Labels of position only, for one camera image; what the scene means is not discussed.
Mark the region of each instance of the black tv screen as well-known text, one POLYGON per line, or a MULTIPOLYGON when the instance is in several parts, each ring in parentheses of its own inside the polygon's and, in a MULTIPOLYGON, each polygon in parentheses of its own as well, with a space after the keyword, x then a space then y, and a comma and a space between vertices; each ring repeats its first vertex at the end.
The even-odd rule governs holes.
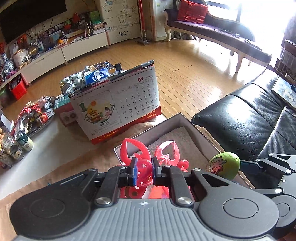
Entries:
POLYGON ((8 44, 25 31, 66 12, 65 0, 17 0, 0 13, 0 27, 8 44))

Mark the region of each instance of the glass jar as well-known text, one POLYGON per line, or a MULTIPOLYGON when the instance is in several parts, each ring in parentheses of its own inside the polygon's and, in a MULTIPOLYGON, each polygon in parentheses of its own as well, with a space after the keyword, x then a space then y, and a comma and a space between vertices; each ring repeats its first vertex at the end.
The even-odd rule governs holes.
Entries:
POLYGON ((0 161, 9 167, 13 166, 13 158, 6 153, 5 149, 0 145, 0 161))
POLYGON ((6 152, 11 155, 17 161, 20 161, 24 157, 22 146, 15 141, 15 139, 8 133, 6 133, 2 140, 2 146, 6 152))

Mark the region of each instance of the green egg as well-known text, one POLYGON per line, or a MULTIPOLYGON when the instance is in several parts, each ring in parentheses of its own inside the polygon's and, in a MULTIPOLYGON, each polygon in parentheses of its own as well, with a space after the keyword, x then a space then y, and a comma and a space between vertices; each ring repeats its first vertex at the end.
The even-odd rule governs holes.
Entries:
POLYGON ((206 171, 228 180, 234 179, 240 167, 239 157, 232 152, 223 152, 214 156, 207 164, 206 171))

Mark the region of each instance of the black pen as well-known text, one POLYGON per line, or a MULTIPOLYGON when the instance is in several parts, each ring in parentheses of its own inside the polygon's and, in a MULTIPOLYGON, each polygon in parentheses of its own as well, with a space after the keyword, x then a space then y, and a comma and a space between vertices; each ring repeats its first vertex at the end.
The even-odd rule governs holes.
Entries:
POLYGON ((120 74, 118 74, 118 75, 114 75, 114 76, 110 76, 108 79, 109 79, 110 81, 116 80, 116 79, 118 79, 118 78, 120 78, 120 77, 122 77, 122 76, 124 76, 124 75, 130 74, 131 72, 135 72, 135 71, 137 71, 137 70, 139 70, 139 69, 142 69, 142 68, 144 68, 144 67, 147 67, 148 65, 151 65, 151 64, 153 64, 153 63, 154 63, 154 60, 150 60, 150 61, 148 61, 148 62, 146 62, 146 63, 143 63, 143 64, 140 64, 140 65, 138 65, 138 66, 136 66, 136 67, 133 67, 133 68, 131 68, 131 69, 129 69, 129 70, 123 72, 123 73, 120 73, 120 74))

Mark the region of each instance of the calendar page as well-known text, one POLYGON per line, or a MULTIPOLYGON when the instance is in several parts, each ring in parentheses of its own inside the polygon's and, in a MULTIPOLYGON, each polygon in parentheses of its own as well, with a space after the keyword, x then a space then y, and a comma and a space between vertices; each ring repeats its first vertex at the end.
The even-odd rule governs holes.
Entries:
POLYGON ((70 101, 87 137, 98 138, 160 106, 155 69, 150 67, 112 82, 97 83, 70 101))

